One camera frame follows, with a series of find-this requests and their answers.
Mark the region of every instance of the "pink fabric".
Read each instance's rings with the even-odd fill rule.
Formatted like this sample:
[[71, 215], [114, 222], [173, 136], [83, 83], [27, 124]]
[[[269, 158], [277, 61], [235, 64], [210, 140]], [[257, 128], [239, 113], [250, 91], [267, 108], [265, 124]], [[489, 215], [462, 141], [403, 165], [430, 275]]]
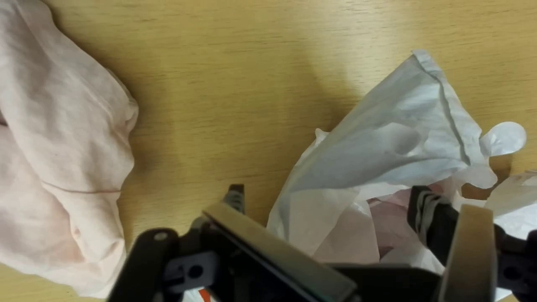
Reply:
[[39, 0], [0, 2], [0, 262], [103, 297], [138, 108]]

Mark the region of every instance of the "pink cloth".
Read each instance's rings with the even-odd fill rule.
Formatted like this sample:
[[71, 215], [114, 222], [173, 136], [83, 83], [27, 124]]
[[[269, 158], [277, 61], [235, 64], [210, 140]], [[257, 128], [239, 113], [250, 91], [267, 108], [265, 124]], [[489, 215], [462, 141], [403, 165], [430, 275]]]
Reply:
[[39, 0], [0, 2], [0, 262], [103, 297], [138, 108]]

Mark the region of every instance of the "black device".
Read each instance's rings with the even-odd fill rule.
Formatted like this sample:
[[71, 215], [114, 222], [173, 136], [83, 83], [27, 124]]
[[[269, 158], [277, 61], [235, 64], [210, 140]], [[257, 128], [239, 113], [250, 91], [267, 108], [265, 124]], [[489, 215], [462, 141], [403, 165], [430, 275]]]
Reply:
[[408, 265], [324, 265], [244, 215], [244, 187], [208, 207], [180, 237], [170, 228], [138, 237], [109, 302], [180, 302], [205, 287], [222, 302], [492, 302], [495, 289], [537, 301], [537, 232], [527, 240], [494, 225], [492, 212], [458, 213], [415, 187], [408, 223], [447, 265], [443, 275]]

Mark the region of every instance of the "wood grain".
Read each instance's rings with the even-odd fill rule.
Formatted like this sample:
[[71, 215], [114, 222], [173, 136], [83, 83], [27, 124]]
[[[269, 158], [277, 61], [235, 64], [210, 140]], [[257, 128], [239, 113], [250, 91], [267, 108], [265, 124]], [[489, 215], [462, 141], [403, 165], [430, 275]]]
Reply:
[[[185, 232], [230, 183], [267, 213], [314, 128], [331, 129], [415, 49], [430, 51], [484, 126], [510, 119], [537, 166], [534, 0], [49, 0], [59, 27], [141, 108], [119, 207], [128, 240]], [[0, 269], [0, 301], [84, 301]]]

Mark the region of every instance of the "wooden desk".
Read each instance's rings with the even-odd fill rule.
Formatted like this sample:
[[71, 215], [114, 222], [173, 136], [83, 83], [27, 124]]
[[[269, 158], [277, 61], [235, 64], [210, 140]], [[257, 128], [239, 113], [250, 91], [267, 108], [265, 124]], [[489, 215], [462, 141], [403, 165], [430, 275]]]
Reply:
[[[128, 240], [185, 230], [230, 183], [272, 202], [316, 126], [331, 129], [413, 49], [445, 67], [489, 129], [529, 131], [509, 170], [537, 168], [536, 0], [49, 0], [59, 27], [131, 89], [141, 118], [121, 213]], [[83, 301], [0, 269], [0, 301]]]

